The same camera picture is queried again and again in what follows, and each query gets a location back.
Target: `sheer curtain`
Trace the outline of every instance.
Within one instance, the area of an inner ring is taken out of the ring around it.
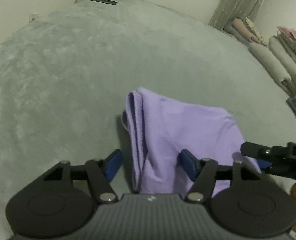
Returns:
[[[222,30],[233,18],[254,20],[263,0],[221,0],[209,25]]]

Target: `purple cloth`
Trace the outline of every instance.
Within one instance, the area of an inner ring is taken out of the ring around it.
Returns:
[[[223,108],[183,103],[139,88],[129,93],[122,122],[131,139],[133,187],[142,194],[186,195],[192,182],[177,163],[184,148],[199,159],[212,158],[221,165],[243,160],[259,170],[254,159],[241,155],[244,139]],[[217,181],[214,195],[229,184]]]

